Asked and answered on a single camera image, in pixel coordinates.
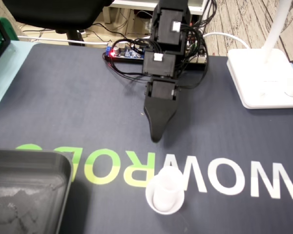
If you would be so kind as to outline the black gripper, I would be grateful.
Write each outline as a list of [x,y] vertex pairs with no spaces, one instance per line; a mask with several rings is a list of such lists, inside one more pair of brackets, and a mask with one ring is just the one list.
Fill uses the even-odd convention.
[[150,138],[154,143],[161,140],[168,122],[178,108],[176,80],[152,78],[147,83],[144,113],[148,120]]

